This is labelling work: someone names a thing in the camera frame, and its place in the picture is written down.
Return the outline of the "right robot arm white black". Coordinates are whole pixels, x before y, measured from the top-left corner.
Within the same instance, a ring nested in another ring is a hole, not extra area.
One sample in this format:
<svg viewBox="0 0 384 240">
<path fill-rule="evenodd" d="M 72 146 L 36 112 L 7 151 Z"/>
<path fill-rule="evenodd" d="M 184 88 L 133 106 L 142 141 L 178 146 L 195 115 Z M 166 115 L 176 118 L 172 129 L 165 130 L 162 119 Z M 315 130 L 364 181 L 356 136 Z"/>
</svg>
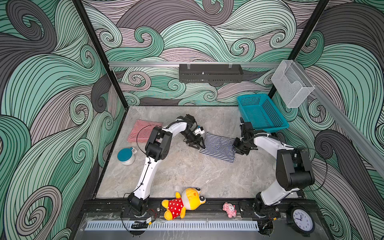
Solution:
<svg viewBox="0 0 384 240">
<path fill-rule="evenodd" d="M 256 196 L 256 209 L 274 206 L 289 194 L 315 182 L 309 153 L 303 148 L 289 146 L 263 130 L 255 130 L 250 122 L 240 118 L 241 137 L 233 143 L 235 152 L 248 155 L 252 150 L 263 149 L 276 159 L 276 180 Z"/>
</svg>

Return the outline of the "red white striped tank top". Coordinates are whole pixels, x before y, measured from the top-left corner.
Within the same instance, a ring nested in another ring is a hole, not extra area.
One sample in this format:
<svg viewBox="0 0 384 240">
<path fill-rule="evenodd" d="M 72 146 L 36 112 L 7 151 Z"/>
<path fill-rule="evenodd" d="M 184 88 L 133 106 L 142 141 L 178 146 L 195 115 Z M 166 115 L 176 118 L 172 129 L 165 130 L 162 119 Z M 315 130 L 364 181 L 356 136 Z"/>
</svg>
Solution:
<svg viewBox="0 0 384 240">
<path fill-rule="evenodd" d="M 127 142 L 146 143 L 149 140 L 153 128 L 162 126 L 163 123 L 161 122 L 152 122 L 138 119 L 136 120 L 133 129 L 127 138 Z"/>
</svg>

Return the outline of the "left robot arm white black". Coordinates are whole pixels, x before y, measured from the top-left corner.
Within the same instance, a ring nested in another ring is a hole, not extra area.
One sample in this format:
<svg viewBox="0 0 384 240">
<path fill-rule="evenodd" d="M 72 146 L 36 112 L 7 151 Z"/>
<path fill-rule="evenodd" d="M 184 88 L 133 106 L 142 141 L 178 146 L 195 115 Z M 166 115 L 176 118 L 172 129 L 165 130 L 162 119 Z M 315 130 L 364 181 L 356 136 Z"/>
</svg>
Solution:
<svg viewBox="0 0 384 240">
<path fill-rule="evenodd" d="M 204 128 L 199 126 L 195 117 L 191 115 L 180 116 L 165 127 L 151 124 L 144 129 L 149 127 L 153 127 L 153 129 L 143 151 L 146 157 L 144 169 L 136 188 L 128 195 L 130 208 L 140 215 L 146 212 L 157 168 L 161 161 L 168 156 L 173 137 L 182 134 L 185 138 L 184 142 L 189 147 L 197 150 L 206 148 L 203 138 Z"/>
</svg>

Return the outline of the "blue white striped tank top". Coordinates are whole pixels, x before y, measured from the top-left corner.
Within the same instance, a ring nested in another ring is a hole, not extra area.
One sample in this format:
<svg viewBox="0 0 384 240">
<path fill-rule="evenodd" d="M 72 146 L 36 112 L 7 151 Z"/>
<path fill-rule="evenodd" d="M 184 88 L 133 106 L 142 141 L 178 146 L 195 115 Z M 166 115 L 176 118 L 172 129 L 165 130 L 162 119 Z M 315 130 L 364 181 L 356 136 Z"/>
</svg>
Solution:
<svg viewBox="0 0 384 240">
<path fill-rule="evenodd" d="M 234 139 L 206 133 L 205 148 L 200 153 L 225 162 L 234 163 L 236 151 L 233 143 Z"/>
</svg>

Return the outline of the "teal plastic basket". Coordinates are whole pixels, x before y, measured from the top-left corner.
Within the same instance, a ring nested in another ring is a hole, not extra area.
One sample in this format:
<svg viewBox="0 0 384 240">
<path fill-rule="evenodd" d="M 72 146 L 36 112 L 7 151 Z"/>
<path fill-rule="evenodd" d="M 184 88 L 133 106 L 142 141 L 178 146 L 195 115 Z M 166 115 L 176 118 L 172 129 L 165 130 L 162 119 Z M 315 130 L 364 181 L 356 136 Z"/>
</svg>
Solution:
<svg viewBox="0 0 384 240">
<path fill-rule="evenodd" d="M 251 94 L 237 97 L 239 111 L 245 122 L 255 130 L 275 133 L 289 127 L 289 123 L 266 94 Z"/>
</svg>

